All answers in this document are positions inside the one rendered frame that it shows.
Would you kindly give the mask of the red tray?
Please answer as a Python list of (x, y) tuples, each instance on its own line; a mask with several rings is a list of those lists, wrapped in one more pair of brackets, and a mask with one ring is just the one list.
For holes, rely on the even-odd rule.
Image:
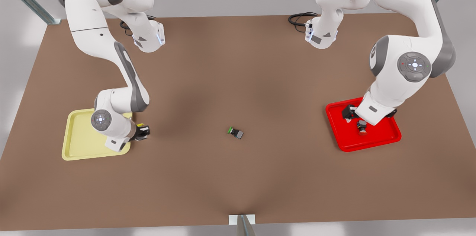
[(362, 98), (355, 98), (326, 106), (326, 114), (338, 147), (344, 152), (352, 152), (400, 141), (402, 135), (394, 117), (385, 117), (376, 126), (367, 123), (367, 135), (358, 134), (357, 122), (361, 118), (344, 119), (342, 111), (349, 104), (359, 106), (361, 101)]

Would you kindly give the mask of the yellow tray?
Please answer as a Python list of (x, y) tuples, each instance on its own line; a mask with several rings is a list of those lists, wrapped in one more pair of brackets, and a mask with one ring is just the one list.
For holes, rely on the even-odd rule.
[(75, 110), (67, 119), (66, 131), (62, 147), (62, 158), (65, 161), (92, 159), (126, 154), (131, 143), (126, 143), (120, 152), (105, 146), (106, 136), (92, 127), (90, 119), (94, 109)]

